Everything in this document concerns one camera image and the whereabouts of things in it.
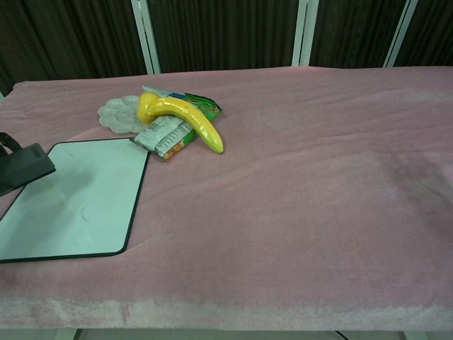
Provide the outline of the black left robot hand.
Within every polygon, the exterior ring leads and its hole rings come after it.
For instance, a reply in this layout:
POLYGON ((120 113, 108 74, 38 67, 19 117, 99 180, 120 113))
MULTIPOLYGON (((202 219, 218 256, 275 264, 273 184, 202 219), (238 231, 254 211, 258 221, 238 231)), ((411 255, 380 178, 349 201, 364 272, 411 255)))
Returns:
POLYGON ((17 160, 21 157, 22 147, 6 132, 1 132, 1 165, 17 160))

